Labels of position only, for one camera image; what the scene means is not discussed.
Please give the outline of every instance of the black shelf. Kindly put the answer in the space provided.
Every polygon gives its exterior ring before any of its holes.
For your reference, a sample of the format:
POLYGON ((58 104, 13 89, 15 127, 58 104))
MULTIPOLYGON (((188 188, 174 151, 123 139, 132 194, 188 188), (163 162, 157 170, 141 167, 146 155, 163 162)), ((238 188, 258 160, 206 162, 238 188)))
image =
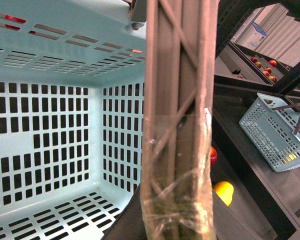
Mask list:
POLYGON ((276 232, 251 197, 244 184, 240 181, 235 171, 231 168, 228 160, 222 154, 216 143, 212 146, 218 152, 218 160, 211 167, 211 181, 215 185, 221 181, 227 181, 234 186, 233 200, 228 207, 236 214, 236 219, 254 231, 263 240, 274 240, 276 232))
POLYGON ((239 126, 248 106, 238 97, 215 96, 213 101, 213 140, 222 147, 278 239, 288 239, 300 229, 300 168, 272 171, 239 126))
POLYGON ((287 75, 289 74, 289 70, 286 69, 286 64, 283 65, 280 61, 278 61, 277 59, 273 58, 273 57, 269 57, 267 55, 263 55, 262 53, 259 53, 259 52, 256 52, 256 51, 253 51, 249 48, 246 48, 244 46, 241 46, 241 45, 238 45, 238 44, 234 44, 238 49, 240 49, 245 55, 249 56, 249 57, 253 57, 253 56, 259 56, 260 58, 263 58, 265 59, 267 62, 269 62, 270 60, 275 60, 277 65, 276 65, 276 68, 278 69, 278 71, 280 71, 280 73, 282 75, 287 75))
POLYGON ((262 79, 255 71, 254 69, 250 68, 247 63, 239 56, 237 55, 233 49, 231 49, 229 46, 226 46, 224 50, 221 52, 220 56, 222 56, 222 53, 226 53, 226 55, 229 57, 229 59, 238 66, 238 68, 241 69, 240 75, 244 76, 245 79, 248 79, 255 83, 263 84, 265 83, 264 79, 262 79))

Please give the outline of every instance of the plastic basket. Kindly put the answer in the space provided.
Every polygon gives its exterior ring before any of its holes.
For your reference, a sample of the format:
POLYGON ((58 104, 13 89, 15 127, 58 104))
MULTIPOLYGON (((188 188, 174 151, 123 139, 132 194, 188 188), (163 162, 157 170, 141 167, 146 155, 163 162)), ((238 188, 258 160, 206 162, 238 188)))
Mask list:
POLYGON ((300 167, 300 130, 294 135, 300 113, 278 97, 258 93, 239 124, 276 172, 300 167))
POLYGON ((0 239, 100 239, 141 176, 145 27, 121 0, 0 1, 0 239))

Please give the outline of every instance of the metal handle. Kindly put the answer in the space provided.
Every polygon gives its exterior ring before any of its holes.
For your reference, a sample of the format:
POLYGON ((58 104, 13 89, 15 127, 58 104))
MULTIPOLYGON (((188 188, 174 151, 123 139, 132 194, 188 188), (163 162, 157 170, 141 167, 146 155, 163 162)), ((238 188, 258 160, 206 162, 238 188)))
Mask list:
MULTIPOLYGON (((272 108, 272 110, 276 111, 276 110, 282 110, 282 109, 290 109, 290 108, 294 108, 294 107, 300 107, 300 103, 289 104, 289 105, 286 105, 286 106, 278 106, 278 107, 272 108)), ((298 122, 295 126, 293 135, 297 135, 299 130, 300 130, 300 117, 299 117, 299 120, 298 120, 298 122)))
POLYGON ((147 0, 132 0, 131 21, 145 23, 147 20, 147 0))

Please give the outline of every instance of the plastic wrap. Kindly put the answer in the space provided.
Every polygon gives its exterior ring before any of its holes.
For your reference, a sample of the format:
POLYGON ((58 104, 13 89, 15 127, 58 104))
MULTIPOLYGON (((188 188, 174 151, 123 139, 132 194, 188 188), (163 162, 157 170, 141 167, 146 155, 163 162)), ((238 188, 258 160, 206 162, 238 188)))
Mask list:
MULTIPOLYGON (((177 117, 156 119, 157 124, 163 125, 156 128, 155 135, 160 140, 144 140, 144 148, 156 152, 165 136, 176 137, 175 157, 171 158, 173 147, 168 144, 148 161, 143 159, 147 163, 143 164, 146 173, 142 174, 141 187, 147 191, 143 191, 141 203, 148 239, 215 239, 210 179, 211 114, 208 109, 205 111, 200 119, 193 114, 184 116, 172 133, 177 117), (191 136, 196 134, 196 127, 202 129, 203 135, 202 146, 194 155, 196 143, 191 136)), ((145 127, 154 127, 144 121, 145 127)))

